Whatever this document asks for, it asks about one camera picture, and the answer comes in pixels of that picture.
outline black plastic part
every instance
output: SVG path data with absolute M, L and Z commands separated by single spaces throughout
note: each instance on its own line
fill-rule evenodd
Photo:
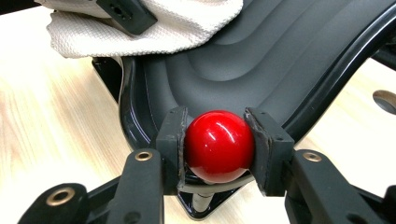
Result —
M 92 65 L 116 102 L 119 101 L 122 69 L 112 58 L 92 58 Z
M 389 39 L 394 4 L 245 0 L 240 15 L 199 48 L 123 58 L 137 66 L 122 67 L 134 81 L 129 99 L 140 102 L 129 103 L 134 126 L 141 127 L 131 131 L 131 144 L 148 144 L 166 113 L 180 105 L 189 109 L 188 122 L 212 109 L 242 117 L 246 106 L 257 107 L 299 141 Z
M 384 11 L 377 11 L 377 17 L 367 23 L 367 26 L 361 30 L 353 41 L 351 41 L 340 56 L 328 68 L 325 76 L 318 82 L 315 88 L 309 92 L 301 105 L 290 116 L 288 121 L 283 125 L 287 132 L 298 141 L 304 137 L 307 132 L 324 114 L 333 99 L 338 95 L 341 89 L 347 84 L 352 75 L 358 68 L 379 48 L 381 48 L 392 37 L 396 29 L 396 5 L 395 1 L 389 1 L 389 7 Z M 366 12 L 372 13 L 372 9 L 381 10 L 379 6 L 370 6 L 365 8 L 359 16 L 365 16 Z M 340 22 L 340 26 L 351 27 Z M 340 33 L 329 43 L 337 44 L 344 34 Z
M 117 186 L 120 182 L 120 176 L 108 181 L 97 189 L 88 193 L 90 201 L 90 210 L 94 211 L 100 207 L 106 206 L 110 202 L 117 191 Z
M 320 160 L 310 160 L 312 154 L 309 153 Z M 291 223 L 383 223 L 323 154 L 312 150 L 296 151 L 290 171 L 293 180 L 288 184 L 286 210 Z M 309 221 L 298 219 L 301 218 L 298 210 L 304 210 L 305 204 L 306 211 L 311 214 L 308 217 L 312 218 Z
M 385 66 L 396 70 L 396 52 L 391 49 L 390 46 L 382 47 L 375 55 L 373 59 Z
M 163 223 L 163 163 L 151 148 L 132 152 L 125 163 L 106 223 Z
M 354 187 L 355 190 L 359 193 L 359 195 L 363 198 L 363 200 L 376 212 L 376 214 L 381 217 L 384 223 L 396 223 L 394 219 L 396 214 L 396 202 L 393 203 L 384 203 L 385 199 L 374 195 L 364 189 L 360 189 L 358 187 Z
M 390 223 L 396 223 L 396 185 L 390 186 L 387 189 L 381 205 L 385 217 Z
M 169 111 L 156 138 L 156 149 L 164 160 L 164 195 L 177 195 L 177 185 L 184 184 L 183 140 L 187 128 L 187 108 Z
M 141 35 L 157 22 L 139 0 L 97 0 L 96 4 L 131 35 Z
M 266 196 L 284 196 L 282 179 L 283 163 L 290 161 L 294 152 L 294 140 L 267 113 L 247 108 L 245 120 L 255 139 L 255 152 L 250 172 L 259 190 Z
M 74 195 L 65 203 L 59 205 L 48 204 L 48 198 L 57 190 L 72 189 Z M 69 194 L 60 192 L 53 199 L 61 201 Z M 48 189 L 42 193 L 29 209 L 23 214 L 20 224 L 46 223 L 46 224 L 69 224 L 83 223 L 89 214 L 87 190 L 80 184 L 62 184 Z
M 1 0 L 0 1 L 0 15 L 24 10 L 30 7 L 38 7 L 40 4 L 32 0 Z
M 120 124 L 132 149 L 148 147 L 158 133 L 150 114 L 142 62 L 145 57 L 123 57 L 120 89 Z

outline red ball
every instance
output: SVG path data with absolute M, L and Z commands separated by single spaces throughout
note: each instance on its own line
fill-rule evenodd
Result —
M 228 111 L 210 111 L 196 118 L 184 141 L 186 163 L 197 176 L 211 183 L 235 180 L 253 160 L 250 128 Z

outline black mechanical arm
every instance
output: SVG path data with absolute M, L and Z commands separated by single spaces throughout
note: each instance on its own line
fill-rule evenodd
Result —
M 132 152 L 120 177 L 91 192 L 80 184 L 48 189 L 20 223 L 163 223 L 163 195 L 227 193 L 253 177 L 265 196 L 286 193 L 290 223 L 396 223 L 396 186 L 379 198 L 349 185 L 325 155 L 294 150 L 291 137 L 254 108 L 245 112 L 256 146 L 249 172 L 225 186 L 194 185 L 183 159 L 186 117 L 185 107 L 170 111 L 155 143 Z M 193 200 L 187 208 L 199 215 L 195 210 L 202 206 L 222 203 L 208 198 Z

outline curved black surface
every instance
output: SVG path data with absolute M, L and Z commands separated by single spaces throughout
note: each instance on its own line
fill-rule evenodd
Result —
M 146 147 L 179 105 L 190 119 L 258 107 L 298 141 L 394 28 L 394 2 L 245 1 L 200 48 L 122 58 L 120 117 L 131 145 Z
M 32 0 L 2 0 L 0 1 L 0 15 L 39 6 L 40 4 Z

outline metal bolt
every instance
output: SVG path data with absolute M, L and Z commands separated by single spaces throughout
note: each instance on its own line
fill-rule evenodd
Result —
M 303 156 L 309 161 L 315 161 L 315 162 L 321 161 L 321 157 L 313 152 L 305 152 Z
M 147 151 L 139 152 L 134 156 L 137 161 L 148 161 L 151 157 L 152 153 Z
M 64 203 L 69 202 L 76 192 L 74 189 L 70 187 L 57 189 L 51 193 L 51 195 L 47 198 L 46 203 L 49 206 L 58 206 Z

